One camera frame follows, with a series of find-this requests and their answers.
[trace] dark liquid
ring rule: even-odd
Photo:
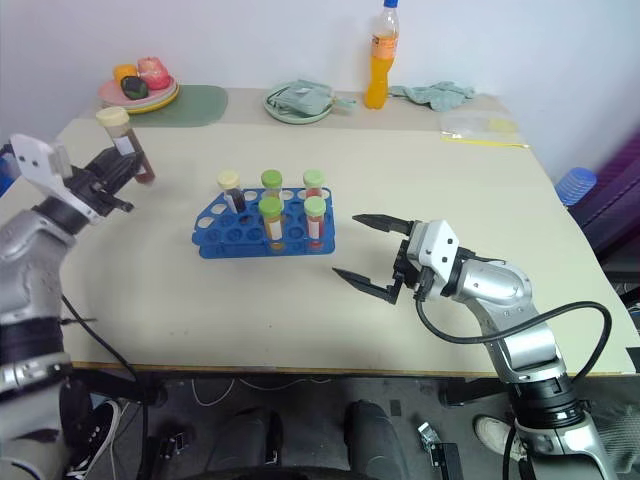
[[[138,141],[138,137],[136,137],[135,132],[132,128],[127,130],[125,134],[131,145],[133,146],[134,151],[142,153],[142,165],[140,167],[140,173],[135,176],[136,182],[138,183],[151,183],[156,178],[156,174],[151,168],[151,164],[149,163],[149,159],[147,158],[147,154],[144,153],[140,142]]]
[[[227,194],[233,199],[233,204],[236,207],[238,213],[244,212],[247,209],[247,204],[244,202],[244,194],[238,188],[233,188],[227,191]]]

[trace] white wall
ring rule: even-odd
[[[366,85],[382,0],[0,0],[0,134],[52,138],[111,66],[157,55],[184,83]],[[640,121],[637,0],[400,0],[392,83],[499,95],[552,178],[597,167]]]

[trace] green mat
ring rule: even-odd
[[[227,92],[213,85],[180,85],[176,99],[160,110],[131,115],[134,127],[202,127],[217,122],[227,108]]]

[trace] green cap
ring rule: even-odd
[[[322,197],[309,197],[304,201],[304,213],[310,217],[320,217],[327,211],[327,202]]]
[[[260,178],[264,188],[282,187],[282,174],[278,170],[265,170]]]
[[[277,217],[282,212],[282,203],[280,203],[279,198],[265,197],[260,200],[258,209],[260,213],[267,218]]]
[[[324,184],[324,174],[320,170],[307,170],[302,180],[307,188],[321,187]]]

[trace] test tube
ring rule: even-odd
[[[320,170],[307,170],[302,176],[306,187],[306,197],[322,197],[322,185],[324,185],[324,174]]]
[[[322,248],[324,236],[324,214],[327,203],[322,197],[310,197],[304,201],[304,213],[307,215],[307,232],[311,248]]]
[[[233,170],[224,170],[218,174],[218,185],[224,190],[224,200],[233,213],[244,212],[247,205],[240,189],[240,176]]]
[[[273,250],[282,250],[282,204],[275,197],[264,197],[258,203],[258,209],[264,219],[264,229]]]
[[[131,128],[127,111],[122,107],[103,108],[96,113],[96,120],[105,128],[120,155],[129,155],[133,152],[142,153],[142,165],[140,165],[140,170],[135,176],[136,181],[138,183],[153,182],[156,174],[151,168],[149,159],[144,153],[136,133]]]
[[[260,177],[264,185],[263,197],[275,197],[280,199],[282,191],[282,174],[278,170],[265,170]]]

